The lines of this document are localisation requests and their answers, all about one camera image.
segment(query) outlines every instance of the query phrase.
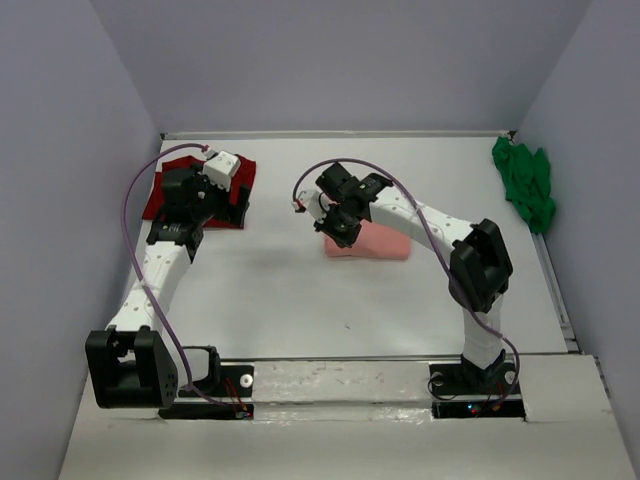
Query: green cloth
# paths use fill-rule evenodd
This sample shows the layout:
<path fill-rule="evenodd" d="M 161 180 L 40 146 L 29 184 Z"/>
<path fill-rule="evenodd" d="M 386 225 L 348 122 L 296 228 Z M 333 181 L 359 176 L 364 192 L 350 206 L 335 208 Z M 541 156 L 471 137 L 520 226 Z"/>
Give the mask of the green cloth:
<path fill-rule="evenodd" d="M 502 175 L 506 199 L 513 203 L 533 233 L 546 232 L 556 213 L 547 154 L 539 148 L 531 155 L 526 145 L 512 145 L 505 137 L 498 138 L 491 153 Z"/>

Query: folded pink towel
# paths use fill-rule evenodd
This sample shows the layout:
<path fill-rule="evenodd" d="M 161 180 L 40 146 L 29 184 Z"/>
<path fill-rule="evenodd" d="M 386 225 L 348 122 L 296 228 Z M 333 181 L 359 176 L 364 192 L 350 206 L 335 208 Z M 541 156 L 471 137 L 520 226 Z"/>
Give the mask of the folded pink towel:
<path fill-rule="evenodd" d="M 358 240 L 351 248 L 339 248 L 329 237 L 324 237 L 327 257 L 366 257 L 384 260 L 406 260 L 411 254 L 411 239 L 395 230 L 363 221 Z"/>

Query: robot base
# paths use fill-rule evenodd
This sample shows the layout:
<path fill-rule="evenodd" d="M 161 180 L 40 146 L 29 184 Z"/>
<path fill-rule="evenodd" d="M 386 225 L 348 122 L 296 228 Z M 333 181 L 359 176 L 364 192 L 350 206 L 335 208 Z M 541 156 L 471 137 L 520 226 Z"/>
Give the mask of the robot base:
<path fill-rule="evenodd" d="M 459 363 L 429 365 L 431 393 L 435 397 L 494 395 L 507 390 L 515 374 L 513 363 L 504 360 L 504 350 L 496 361 L 481 370 L 464 357 Z M 512 394 L 520 394 L 516 385 Z"/>

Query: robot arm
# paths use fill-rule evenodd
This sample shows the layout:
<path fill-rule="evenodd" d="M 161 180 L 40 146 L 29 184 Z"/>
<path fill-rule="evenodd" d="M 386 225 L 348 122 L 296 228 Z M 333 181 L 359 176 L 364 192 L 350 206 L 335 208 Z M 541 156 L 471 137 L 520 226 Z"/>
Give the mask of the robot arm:
<path fill-rule="evenodd" d="M 240 159 L 211 152 L 204 164 L 163 174 L 164 205 L 151 224 L 142 269 L 144 282 L 167 312 L 211 218 L 242 225 L 249 189 L 240 187 L 231 204 L 231 180 Z M 175 347 L 162 340 L 163 325 L 140 281 L 104 331 L 93 331 L 85 350 L 96 401 L 103 408 L 169 407 L 184 384 L 184 367 L 173 361 Z M 217 352 L 187 350 L 194 378 L 211 375 Z"/>
<path fill-rule="evenodd" d="M 322 173 L 316 185 L 319 190 L 301 191 L 294 207 L 298 212 L 309 212 L 316 231 L 330 236 L 338 246 L 353 245 L 360 222 L 368 220 L 402 232 L 433 250 L 416 209 L 387 178 L 370 174 L 358 180 L 335 163 Z M 418 207 L 474 311 L 487 326 L 499 331 L 502 294 L 508 288 L 513 267 L 497 225 L 486 219 L 474 225 L 421 203 Z M 452 285 L 449 291 L 462 306 Z M 487 383 L 504 361 L 501 340 L 481 328 L 464 306 L 463 318 L 462 363 L 467 375 L 478 383 Z"/>

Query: cloth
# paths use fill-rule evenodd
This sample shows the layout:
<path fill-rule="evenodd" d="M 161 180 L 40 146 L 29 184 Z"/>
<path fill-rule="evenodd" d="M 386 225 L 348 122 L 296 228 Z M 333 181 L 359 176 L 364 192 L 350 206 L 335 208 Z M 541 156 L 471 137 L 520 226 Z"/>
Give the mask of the cloth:
<path fill-rule="evenodd" d="M 331 238 L 324 237 L 324 252 L 327 257 L 366 257 L 384 260 L 406 260 L 411 254 L 411 239 L 384 225 L 367 221 L 356 243 L 351 248 L 338 247 Z"/>
<path fill-rule="evenodd" d="M 551 198 L 551 165 L 544 150 L 539 148 L 531 155 L 526 145 L 513 145 L 501 137 L 491 153 L 502 175 L 506 199 L 513 203 L 533 233 L 546 232 L 556 213 L 556 204 Z"/>
<path fill-rule="evenodd" d="M 231 198 L 230 201 L 233 205 L 238 201 L 238 187 L 240 185 L 246 185 L 249 188 L 253 188 L 253 182 L 256 178 L 256 162 L 248 160 L 240 155 L 240 167 L 238 171 L 231 179 Z M 178 158 L 171 162 L 165 162 L 162 164 L 162 172 L 174 170 L 176 168 L 188 168 L 194 162 L 204 163 L 202 160 L 189 155 L 187 157 Z M 147 206 L 142 212 L 143 220 L 153 220 L 158 213 L 158 209 L 164 203 L 164 195 L 162 194 L 162 172 L 156 172 L 153 178 L 153 189 L 147 202 Z M 222 222 L 220 220 L 211 219 L 204 224 L 205 228 L 244 228 L 238 225 L 232 225 L 228 222 Z"/>

